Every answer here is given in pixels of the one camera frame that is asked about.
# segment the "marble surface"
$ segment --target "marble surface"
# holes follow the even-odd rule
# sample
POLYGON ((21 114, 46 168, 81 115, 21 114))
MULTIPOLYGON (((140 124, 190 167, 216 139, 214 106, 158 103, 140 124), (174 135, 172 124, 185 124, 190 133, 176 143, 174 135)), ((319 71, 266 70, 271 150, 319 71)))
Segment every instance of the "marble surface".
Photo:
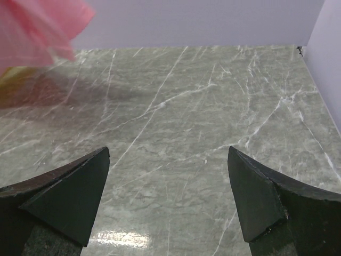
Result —
POLYGON ((341 192, 341 139, 293 46, 81 51, 13 88, 0 101, 0 187, 110 149, 82 256, 250 255, 230 145, 341 192))

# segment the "white wall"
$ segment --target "white wall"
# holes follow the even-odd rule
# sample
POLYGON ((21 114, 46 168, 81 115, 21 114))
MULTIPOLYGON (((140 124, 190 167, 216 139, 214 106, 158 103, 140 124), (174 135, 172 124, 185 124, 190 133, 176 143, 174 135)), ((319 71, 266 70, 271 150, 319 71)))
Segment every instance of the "white wall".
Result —
POLYGON ((304 60, 341 131, 341 0, 326 0, 304 51, 304 60))
POLYGON ((85 0, 97 15, 78 49, 306 45, 324 0, 85 0))

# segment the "light purple wall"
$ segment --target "light purple wall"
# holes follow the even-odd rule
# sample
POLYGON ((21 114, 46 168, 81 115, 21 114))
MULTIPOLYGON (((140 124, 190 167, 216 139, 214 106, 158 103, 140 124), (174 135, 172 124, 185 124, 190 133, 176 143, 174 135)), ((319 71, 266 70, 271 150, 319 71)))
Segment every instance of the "light purple wall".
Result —
POLYGON ((306 45, 324 0, 85 0, 75 48, 306 45))
POLYGON ((304 60, 341 131, 341 0, 326 0, 304 51, 304 60))

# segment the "yellow object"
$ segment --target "yellow object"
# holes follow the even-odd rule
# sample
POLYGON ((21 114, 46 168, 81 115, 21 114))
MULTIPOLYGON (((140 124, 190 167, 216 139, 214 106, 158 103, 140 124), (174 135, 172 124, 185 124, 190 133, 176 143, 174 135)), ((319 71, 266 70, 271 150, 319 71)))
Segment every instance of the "yellow object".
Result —
POLYGON ((8 68, 0 75, 0 107, 6 104, 14 94, 23 86, 36 68, 13 67, 8 68))
POLYGON ((0 87, 4 85, 10 85, 13 83, 21 83, 25 78, 33 73, 35 68, 28 67, 13 67, 8 68, 1 76, 0 76, 0 87))

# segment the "pink cloth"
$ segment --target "pink cloth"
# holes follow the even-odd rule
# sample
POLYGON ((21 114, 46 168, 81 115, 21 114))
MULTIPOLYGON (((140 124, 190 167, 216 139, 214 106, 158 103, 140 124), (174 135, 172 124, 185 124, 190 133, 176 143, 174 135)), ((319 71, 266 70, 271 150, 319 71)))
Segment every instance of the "pink cloth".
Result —
POLYGON ((0 67, 49 66, 74 59, 70 40, 94 15, 82 0, 1 0, 0 67))

